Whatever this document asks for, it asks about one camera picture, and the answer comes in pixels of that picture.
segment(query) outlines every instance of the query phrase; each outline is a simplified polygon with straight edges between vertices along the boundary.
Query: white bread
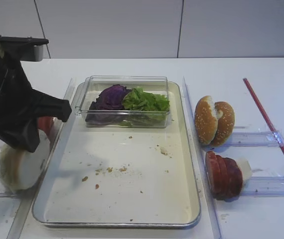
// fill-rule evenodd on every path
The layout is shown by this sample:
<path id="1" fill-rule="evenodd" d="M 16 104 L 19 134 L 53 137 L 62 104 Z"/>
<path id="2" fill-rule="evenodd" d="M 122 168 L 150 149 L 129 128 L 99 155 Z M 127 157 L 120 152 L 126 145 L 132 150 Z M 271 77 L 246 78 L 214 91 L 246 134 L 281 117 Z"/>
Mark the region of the white bread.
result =
<path id="1" fill-rule="evenodd" d="M 202 97 L 195 108 L 195 128 L 202 145 L 209 145 L 214 139 L 217 124 L 217 114 L 212 97 Z"/>
<path id="2" fill-rule="evenodd" d="M 13 192 L 31 188 L 45 167 L 50 142 L 42 130 L 39 130 L 39 137 L 40 144 L 34 153 L 7 144 L 0 151 L 0 181 Z"/>
<path id="3" fill-rule="evenodd" d="M 235 124 L 235 114 L 231 105 L 227 102 L 216 102 L 215 110 L 217 113 L 218 126 L 214 139 L 210 145 L 218 147 L 223 145 L 231 136 Z"/>

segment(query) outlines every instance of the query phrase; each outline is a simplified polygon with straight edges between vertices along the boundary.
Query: white wall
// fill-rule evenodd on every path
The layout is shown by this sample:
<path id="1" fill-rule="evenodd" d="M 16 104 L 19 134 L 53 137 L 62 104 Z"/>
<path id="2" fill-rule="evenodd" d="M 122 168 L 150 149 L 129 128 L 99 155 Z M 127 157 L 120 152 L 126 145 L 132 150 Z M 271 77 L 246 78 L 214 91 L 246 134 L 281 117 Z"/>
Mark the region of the white wall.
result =
<path id="1" fill-rule="evenodd" d="M 0 34 L 43 37 L 35 2 L 52 58 L 284 56 L 284 0 L 0 0 Z"/>

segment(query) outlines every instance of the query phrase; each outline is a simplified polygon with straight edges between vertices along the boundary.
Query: tomato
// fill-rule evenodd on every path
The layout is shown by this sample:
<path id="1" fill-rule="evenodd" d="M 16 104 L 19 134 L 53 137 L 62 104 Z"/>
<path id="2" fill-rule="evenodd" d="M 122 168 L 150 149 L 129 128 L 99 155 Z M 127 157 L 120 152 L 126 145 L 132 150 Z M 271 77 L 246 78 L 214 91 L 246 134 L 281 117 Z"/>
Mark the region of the tomato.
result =
<path id="1" fill-rule="evenodd" d="M 52 125 L 53 125 L 53 117 L 44 116 L 38 118 L 38 129 L 44 131 L 47 136 L 49 136 L 50 134 Z"/>

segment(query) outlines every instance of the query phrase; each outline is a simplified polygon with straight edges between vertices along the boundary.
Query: red stick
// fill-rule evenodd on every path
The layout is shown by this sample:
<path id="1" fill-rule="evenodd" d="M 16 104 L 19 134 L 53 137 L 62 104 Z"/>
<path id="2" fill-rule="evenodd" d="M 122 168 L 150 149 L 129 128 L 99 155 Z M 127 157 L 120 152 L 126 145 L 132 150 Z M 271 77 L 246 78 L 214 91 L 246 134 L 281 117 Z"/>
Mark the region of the red stick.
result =
<path id="1" fill-rule="evenodd" d="M 250 83 L 248 82 L 248 80 L 247 80 L 246 78 L 244 78 L 243 81 L 244 81 L 244 83 L 245 83 L 247 89 L 248 89 L 249 92 L 251 93 L 251 96 L 253 97 L 253 99 L 254 99 L 254 101 L 255 101 L 255 103 L 256 103 L 258 109 L 260 110 L 262 116 L 264 117 L 264 119 L 265 119 L 265 121 L 266 121 L 268 127 L 270 128 L 270 130 L 271 130 L 272 132 L 277 132 L 277 130 L 275 129 L 273 123 L 271 122 L 271 119 L 268 117 L 268 115 L 267 115 L 266 111 L 264 110 L 264 108 L 263 108 L 261 102 L 260 102 L 259 99 L 257 98 L 257 96 L 256 96 L 256 94 L 255 94 L 255 92 L 254 92 L 254 90 L 253 90 L 253 88 L 252 88 L 252 86 L 250 85 Z M 284 146 L 280 146 L 280 148 L 281 148 L 281 150 L 282 150 L 282 152 L 283 152 L 283 154 L 284 154 Z"/>

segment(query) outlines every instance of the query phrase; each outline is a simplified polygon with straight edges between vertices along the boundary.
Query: white tray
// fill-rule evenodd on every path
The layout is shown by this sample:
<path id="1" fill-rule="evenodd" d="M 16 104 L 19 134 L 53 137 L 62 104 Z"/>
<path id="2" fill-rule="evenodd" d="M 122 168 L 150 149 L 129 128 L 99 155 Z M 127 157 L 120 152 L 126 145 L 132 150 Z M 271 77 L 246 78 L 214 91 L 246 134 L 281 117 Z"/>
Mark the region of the white tray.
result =
<path id="1" fill-rule="evenodd" d="M 200 201 L 180 90 L 168 87 L 166 128 L 89 128 L 72 114 L 34 201 L 34 218 L 48 227 L 196 225 Z"/>

